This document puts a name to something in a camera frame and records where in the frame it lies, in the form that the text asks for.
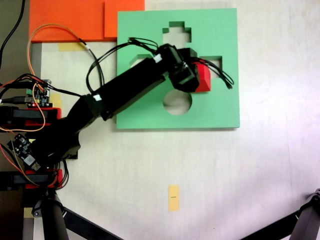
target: yellow tape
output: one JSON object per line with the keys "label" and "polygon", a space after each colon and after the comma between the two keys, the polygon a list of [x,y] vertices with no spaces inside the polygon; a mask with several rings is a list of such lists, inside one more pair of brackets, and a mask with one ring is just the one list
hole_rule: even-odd
{"label": "yellow tape", "polygon": [[60,93],[50,93],[50,103],[54,108],[62,108],[62,100]]}
{"label": "yellow tape", "polygon": [[23,217],[25,219],[32,219],[34,216],[32,215],[32,207],[25,207],[23,209]]}
{"label": "yellow tape", "polygon": [[59,42],[59,52],[79,52],[86,51],[86,47],[82,42]]}
{"label": "yellow tape", "polygon": [[178,211],[179,210],[179,186],[178,185],[169,185],[169,212]]}

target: gray surface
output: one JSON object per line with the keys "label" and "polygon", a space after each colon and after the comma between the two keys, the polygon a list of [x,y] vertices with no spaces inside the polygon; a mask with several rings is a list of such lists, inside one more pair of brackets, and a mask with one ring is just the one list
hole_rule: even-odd
{"label": "gray surface", "polygon": [[[0,0],[0,45],[16,24],[20,10],[21,0]],[[27,42],[29,28],[29,1],[26,1],[22,21],[6,44],[2,55],[0,69],[0,82],[5,83],[28,73]],[[10,91],[5,97],[21,91]],[[9,133],[0,134],[0,143],[7,143]],[[0,154],[0,171],[14,171],[14,168]],[[0,192],[0,239],[22,239],[22,226],[24,212],[21,208],[22,191]]]}
{"label": "gray surface", "polygon": [[33,240],[34,239],[34,223],[35,223],[35,219],[33,217],[23,219],[22,240]]}

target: white label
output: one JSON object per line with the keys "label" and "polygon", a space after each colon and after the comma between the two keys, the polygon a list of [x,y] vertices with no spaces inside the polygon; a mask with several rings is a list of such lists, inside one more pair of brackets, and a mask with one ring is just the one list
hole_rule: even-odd
{"label": "white label", "polygon": [[160,54],[158,54],[158,55],[154,56],[153,59],[154,59],[155,63],[157,64],[158,62],[160,62],[162,60],[162,57]]}
{"label": "white label", "polygon": [[97,102],[102,100],[102,98],[101,98],[101,96],[100,96],[99,94],[94,95],[93,98],[94,98]]}

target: circuit board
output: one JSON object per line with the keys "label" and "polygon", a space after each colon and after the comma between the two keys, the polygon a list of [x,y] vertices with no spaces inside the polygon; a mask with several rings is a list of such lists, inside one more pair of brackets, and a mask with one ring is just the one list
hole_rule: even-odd
{"label": "circuit board", "polygon": [[31,143],[23,135],[18,134],[14,137],[13,146],[11,141],[8,142],[8,147],[11,151],[14,151],[15,154],[21,158],[29,167],[37,171],[40,168],[40,165],[36,162],[35,158],[32,156],[32,151],[30,148]]}
{"label": "circuit board", "polygon": [[34,89],[34,97],[32,95],[32,89],[27,89],[26,94],[28,95],[28,108],[37,108],[36,102],[39,104],[40,108],[52,108],[52,103],[50,103],[50,88],[44,88],[44,92],[42,92],[38,86]]}

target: yellow sticky note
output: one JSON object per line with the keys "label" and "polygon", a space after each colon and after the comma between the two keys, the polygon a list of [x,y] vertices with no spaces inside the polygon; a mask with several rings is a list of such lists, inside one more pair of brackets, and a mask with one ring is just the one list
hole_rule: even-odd
{"label": "yellow sticky note", "polygon": [[59,52],[78,52],[86,51],[86,47],[82,42],[59,42]]}
{"label": "yellow sticky note", "polygon": [[178,185],[169,185],[169,212],[179,210],[179,186]]}
{"label": "yellow sticky note", "polygon": [[62,108],[62,100],[60,93],[50,93],[50,103],[54,108]]}

